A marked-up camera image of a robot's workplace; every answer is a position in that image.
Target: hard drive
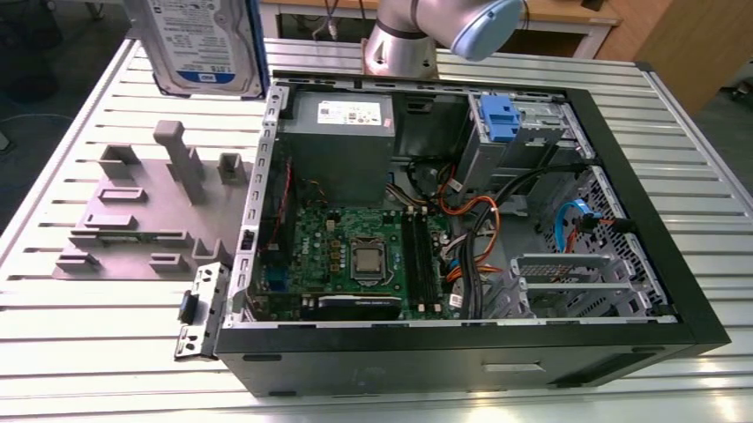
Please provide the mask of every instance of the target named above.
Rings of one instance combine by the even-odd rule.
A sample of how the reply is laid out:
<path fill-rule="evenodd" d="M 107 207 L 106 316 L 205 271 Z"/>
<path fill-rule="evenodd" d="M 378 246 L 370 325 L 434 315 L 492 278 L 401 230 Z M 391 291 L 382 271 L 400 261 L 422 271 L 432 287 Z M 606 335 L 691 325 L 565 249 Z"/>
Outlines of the hard drive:
<path fill-rule="evenodd" d="M 126 0 L 163 94 L 262 98 L 270 84 L 258 0 Z"/>

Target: blue drive bay latch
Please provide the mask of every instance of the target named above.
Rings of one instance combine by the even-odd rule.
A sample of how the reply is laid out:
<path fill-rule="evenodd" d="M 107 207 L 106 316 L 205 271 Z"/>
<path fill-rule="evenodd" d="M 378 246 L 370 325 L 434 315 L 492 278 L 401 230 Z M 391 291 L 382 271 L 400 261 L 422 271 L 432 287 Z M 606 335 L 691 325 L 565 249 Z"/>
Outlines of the blue drive bay latch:
<path fill-rule="evenodd" d="M 518 135 L 521 112 L 506 95 L 481 96 L 481 117 L 490 130 L 490 141 L 509 143 Z"/>

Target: metal bracket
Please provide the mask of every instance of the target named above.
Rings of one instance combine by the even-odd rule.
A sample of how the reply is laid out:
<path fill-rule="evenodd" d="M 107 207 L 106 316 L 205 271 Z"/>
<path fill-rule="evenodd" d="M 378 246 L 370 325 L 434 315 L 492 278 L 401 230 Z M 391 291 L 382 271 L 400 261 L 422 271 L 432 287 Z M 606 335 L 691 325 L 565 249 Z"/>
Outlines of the metal bracket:
<path fill-rule="evenodd" d="M 175 347 L 175 361 L 218 360 L 214 344 L 221 329 L 230 277 L 230 269 L 222 263 L 199 267 L 193 288 L 183 296 L 178 315 L 183 326 Z"/>

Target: wooden cabinet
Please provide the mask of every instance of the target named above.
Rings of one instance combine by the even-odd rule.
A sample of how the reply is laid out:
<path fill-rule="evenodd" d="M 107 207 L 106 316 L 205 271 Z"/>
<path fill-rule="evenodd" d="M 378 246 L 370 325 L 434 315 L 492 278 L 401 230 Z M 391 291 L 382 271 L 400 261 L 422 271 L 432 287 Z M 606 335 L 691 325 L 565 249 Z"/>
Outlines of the wooden cabinet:
<path fill-rule="evenodd" d="M 648 62 L 691 114 L 753 54 L 749 0 L 609 0 L 622 17 L 598 59 Z"/>

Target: ram slot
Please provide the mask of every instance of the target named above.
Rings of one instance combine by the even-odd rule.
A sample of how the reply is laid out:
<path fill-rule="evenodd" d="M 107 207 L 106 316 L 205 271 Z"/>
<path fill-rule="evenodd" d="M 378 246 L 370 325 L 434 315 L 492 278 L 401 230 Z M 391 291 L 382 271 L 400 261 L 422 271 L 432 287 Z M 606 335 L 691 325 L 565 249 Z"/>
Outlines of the ram slot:
<path fill-rule="evenodd" d="M 421 304 L 421 270 L 416 256 L 414 219 L 414 214 L 402 214 L 402 261 L 405 262 L 405 276 L 409 282 L 409 303 L 412 308 L 417 308 Z"/>
<path fill-rule="evenodd" d="M 426 223 L 426 216 L 417 216 L 413 233 L 416 236 L 416 248 L 418 267 L 421 272 L 421 303 L 428 306 L 437 304 L 437 280 L 434 279 L 434 263 L 432 254 L 432 234 Z"/>

